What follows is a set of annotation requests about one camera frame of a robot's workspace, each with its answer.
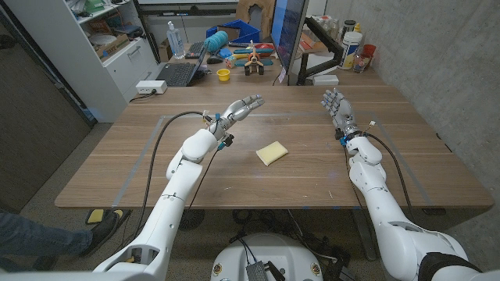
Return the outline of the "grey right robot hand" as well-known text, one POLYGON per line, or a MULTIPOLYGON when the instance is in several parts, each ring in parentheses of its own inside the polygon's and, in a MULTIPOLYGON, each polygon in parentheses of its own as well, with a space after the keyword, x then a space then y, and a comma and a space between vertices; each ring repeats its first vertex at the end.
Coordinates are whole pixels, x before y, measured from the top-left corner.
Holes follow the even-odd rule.
POLYGON ((349 100, 337 88, 325 91, 321 105, 332 117, 338 140, 341 137, 353 138, 361 133, 349 100))

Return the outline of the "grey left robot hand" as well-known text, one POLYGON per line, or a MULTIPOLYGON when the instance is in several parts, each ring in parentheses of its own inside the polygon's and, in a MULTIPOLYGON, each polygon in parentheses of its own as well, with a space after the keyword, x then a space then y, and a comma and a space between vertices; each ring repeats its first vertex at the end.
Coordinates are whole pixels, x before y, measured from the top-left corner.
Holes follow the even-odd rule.
POLYGON ((233 102, 220 114, 220 117, 210 125, 209 131, 220 141, 227 130, 237 121, 245 119, 249 113, 265 103, 260 94, 251 95, 233 102))

